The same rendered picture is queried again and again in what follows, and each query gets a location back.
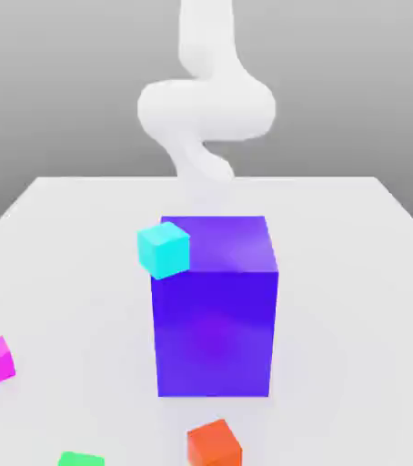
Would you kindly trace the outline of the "small cyan cube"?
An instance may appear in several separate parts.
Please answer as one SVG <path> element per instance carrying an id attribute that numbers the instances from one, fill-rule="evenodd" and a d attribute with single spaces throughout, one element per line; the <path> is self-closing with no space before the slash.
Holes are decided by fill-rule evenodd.
<path id="1" fill-rule="evenodd" d="M 141 266 L 156 280 L 190 269 L 190 235 L 167 221 L 137 232 Z"/>

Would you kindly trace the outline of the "small orange cube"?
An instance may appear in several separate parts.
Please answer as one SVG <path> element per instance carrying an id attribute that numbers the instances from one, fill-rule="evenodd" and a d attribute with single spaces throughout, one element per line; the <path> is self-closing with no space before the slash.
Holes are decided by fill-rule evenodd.
<path id="1" fill-rule="evenodd" d="M 190 466 L 242 466 L 243 449 L 225 420 L 215 420 L 187 433 Z"/>

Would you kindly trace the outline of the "small green cube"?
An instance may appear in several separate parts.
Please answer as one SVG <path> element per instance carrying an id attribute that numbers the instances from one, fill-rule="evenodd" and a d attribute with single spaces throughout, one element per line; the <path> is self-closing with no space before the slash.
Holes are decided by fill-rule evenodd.
<path id="1" fill-rule="evenodd" d="M 64 451 L 57 466 L 105 466 L 105 459 L 92 454 Z"/>

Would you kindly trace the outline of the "large purple box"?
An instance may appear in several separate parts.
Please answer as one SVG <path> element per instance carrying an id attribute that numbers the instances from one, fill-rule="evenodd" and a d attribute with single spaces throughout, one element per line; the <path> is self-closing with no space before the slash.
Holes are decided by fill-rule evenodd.
<path id="1" fill-rule="evenodd" d="M 151 281 L 161 397 L 266 397 L 278 267 L 262 216 L 169 216 L 190 269 Z"/>

